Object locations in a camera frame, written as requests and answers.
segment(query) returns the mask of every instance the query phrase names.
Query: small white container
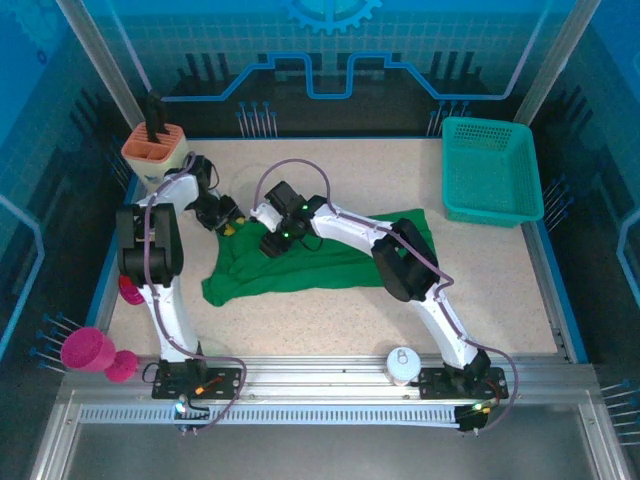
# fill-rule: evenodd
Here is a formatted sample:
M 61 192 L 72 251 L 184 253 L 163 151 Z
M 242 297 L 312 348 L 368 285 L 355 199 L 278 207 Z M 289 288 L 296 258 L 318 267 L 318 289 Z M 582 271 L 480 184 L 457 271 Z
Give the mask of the small white container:
M 391 351 L 387 357 L 387 370 L 389 380 L 399 387 L 403 387 L 420 375 L 420 357 L 410 348 L 398 347 Z

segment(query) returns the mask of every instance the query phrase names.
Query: orange pen holder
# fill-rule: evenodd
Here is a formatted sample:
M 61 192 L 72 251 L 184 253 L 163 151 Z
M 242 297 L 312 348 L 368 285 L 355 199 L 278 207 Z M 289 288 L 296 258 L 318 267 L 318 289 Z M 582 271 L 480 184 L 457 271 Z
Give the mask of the orange pen holder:
M 189 153 L 182 128 L 168 123 L 164 126 L 169 134 L 158 133 L 160 143 L 154 143 L 148 141 L 146 124 L 141 123 L 129 135 L 121 151 L 149 192 L 160 186 L 168 170 L 183 167 Z

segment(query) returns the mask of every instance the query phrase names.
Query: pink suction cup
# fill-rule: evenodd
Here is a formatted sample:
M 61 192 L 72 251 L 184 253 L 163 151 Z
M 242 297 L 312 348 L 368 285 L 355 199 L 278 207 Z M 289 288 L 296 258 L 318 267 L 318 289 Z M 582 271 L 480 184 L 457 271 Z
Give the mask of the pink suction cup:
M 101 372 L 116 357 L 116 347 L 100 330 L 83 327 L 67 337 L 60 349 L 60 360 L 68 367 L 83 372 Z
M 136 354 L 130 350 L 120 350 L 116 353 L 113 364 L 104 371 L 104 374 L 111 382 L 123 383 L 133 377 L 137 369 Z
M 122 295 L 122 298 L 124 298 L 127 303 L 131 305 L 144 303 L 144 298 L 138 291 L 138 287 L 136 287 L 126 275 L 120 275 L 120 277 L 118 277 L 118 287 L 120 288 L 120 295 Z

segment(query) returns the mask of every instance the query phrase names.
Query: enclosure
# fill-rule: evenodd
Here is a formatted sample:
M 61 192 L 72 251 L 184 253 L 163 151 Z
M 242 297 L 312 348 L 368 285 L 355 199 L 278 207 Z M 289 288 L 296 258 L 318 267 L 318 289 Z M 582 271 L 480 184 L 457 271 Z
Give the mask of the enclosure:
M 636 2 L 0 7 L 2 478 L 635 478 Z M 392 385 L 386 355 L 410 347 L 435 368 L 441 352 L 380 287 L 213 306 L 202 282 L 221 240 L 188 211 L 178 218 L 186 311 L 206 353 L 245 360 L 247 384 L 222 425 L 181 438 L 175 402 L 152 399 L 141 376 L 160 354 L 149 309 L 118 294 L 115 212 L 144 198 L 149 181 L 121 149 L 150 91 L 246 215 L 260 176 L 286 158 L 320 165 L 332 199 L 360 215 L 422 211 L 439 265 L 456 279 L 457 315 L 516 362 L 520 391 L 504 422 L 478 438 L 419 426 L 455 402 Z M 542 218 L 513 228 L 452 221 L 448 117 L 530 127 Z M 281 180 L 305 198 L 325 194 L 316 172 L 291 165 L 262 193 Z M 490 197 L 496 188 L 484 183 Z M 67 371 L 59 349 L 79 326 L 135 352 L 134 378 Z M 491 360 L 513 392 L 509 364 Z

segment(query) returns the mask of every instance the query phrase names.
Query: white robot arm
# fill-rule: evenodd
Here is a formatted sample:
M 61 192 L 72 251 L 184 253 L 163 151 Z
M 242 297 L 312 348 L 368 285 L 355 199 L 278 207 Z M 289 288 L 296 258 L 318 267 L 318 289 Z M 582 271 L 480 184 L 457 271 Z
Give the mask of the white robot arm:
M 142 294 L 160 339 L 160 358 L 169 363 L 181 363 L 190 357 L 174 348 L 165 338 L 158 323 L 151 288 L 144 278 L 143 241 L 144 210 L 153 196 L 150 249 L 151 278 L 159 295 L 162 323 L 171 340 L 187 352 L 199 351 L 198 338 L 191 328 L 180 287 L 180 273 L 184 255 L 177 217 L 187 209 L 194 209 L 198 221 L 208 230 L 224 233 L 227 222 L 242 217 L 236 203 L 228 196 L 220 196 L 209 189 L 210 162 L 196 156 L 189 175 L 181 176 L 167 188 L 126 205 L 116 212 L 118 237 L 118 266 L 123 275 L 131 278 Z
M 319 196 L 306 201 L 286 182 L 280 182 L 265 197 L 268 202 L 252 210 L 251 216 L 269 230 L 261 242 L 266 255 L 278 256 L 294 240 L 308 234 L 342 242 L 372 256 L 387 291 L 416 309 L 438 344 L 445 366 L 462 383 L 470 389 L 474 380 L 488 371 L 487 354 L 465 341 L 472 339 L 444 292 L 437 291 L 440 278 L 390 235 L 399 234 L 437 265 L 435 255 L 411 222 L 376 221 L 329 205 Z

